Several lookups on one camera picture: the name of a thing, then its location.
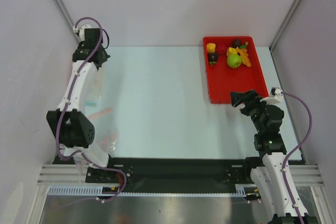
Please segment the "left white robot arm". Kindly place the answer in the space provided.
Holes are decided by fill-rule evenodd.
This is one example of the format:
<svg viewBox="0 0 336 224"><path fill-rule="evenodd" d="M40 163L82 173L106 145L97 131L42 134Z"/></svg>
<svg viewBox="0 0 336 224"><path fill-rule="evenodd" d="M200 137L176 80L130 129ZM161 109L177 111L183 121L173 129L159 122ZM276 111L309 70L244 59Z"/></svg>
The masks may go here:
<svg viewBox="0 0 336 224"><path fill-rule="evenodd" d="M46 119L56 140L61 160L86 161L98 168L104 182L115 178L115 168L108 165L109 155L97 143L96 129L85 116L87 95L102 64L109 58L102 43L102 30L90 25L74 29L80 43L72 55L72 70L66 92L57 109L48 111Z"/></svg>

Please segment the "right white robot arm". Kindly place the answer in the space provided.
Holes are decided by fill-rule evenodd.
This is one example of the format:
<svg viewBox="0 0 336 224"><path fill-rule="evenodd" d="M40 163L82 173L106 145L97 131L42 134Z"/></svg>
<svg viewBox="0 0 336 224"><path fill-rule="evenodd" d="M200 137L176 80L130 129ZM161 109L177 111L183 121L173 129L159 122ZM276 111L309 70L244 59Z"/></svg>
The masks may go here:
<svg viewBox="0 0 336 224"><path fill-rule="evenodd" d="M284 111L276 104L283 98L280 88L272 88L270 96L262 97L255 90L231 92L233 107L243 104L241 114L251 118L257 133L254 146L258 158L246 158L243 179L254 183L265 204L270 223L318 223L310 216L295 187L289 157L280 134Z"/></svg>

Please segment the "blue zipper clear bag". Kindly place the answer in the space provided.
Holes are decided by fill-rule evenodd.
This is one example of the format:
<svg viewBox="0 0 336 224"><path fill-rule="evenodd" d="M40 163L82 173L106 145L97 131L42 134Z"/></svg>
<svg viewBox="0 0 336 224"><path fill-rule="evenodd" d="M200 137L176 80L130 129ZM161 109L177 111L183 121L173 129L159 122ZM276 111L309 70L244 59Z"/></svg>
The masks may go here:
<svg viewBox="0 0 336 224"><path fill-rule="evenodd" d="M102 96L103 89L103 77L104 69L99 68L95 76L93 77L87 96L86 96L86 106L97 107L99 100Z"/></svg>

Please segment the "green toy apple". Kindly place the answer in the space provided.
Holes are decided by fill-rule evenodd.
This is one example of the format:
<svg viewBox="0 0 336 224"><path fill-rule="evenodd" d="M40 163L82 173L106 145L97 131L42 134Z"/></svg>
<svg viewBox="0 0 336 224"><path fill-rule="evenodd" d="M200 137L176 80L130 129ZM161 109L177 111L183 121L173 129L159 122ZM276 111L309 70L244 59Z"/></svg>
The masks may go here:
<svg viewBox="0 0 336 224"><path fill-rule="evenodd" d="M230 56L227 57L227 65L230 68L236 69L236 68L240 67L241 64L242 64L242 59L241 59L240 55L231 54Z"/></svg>

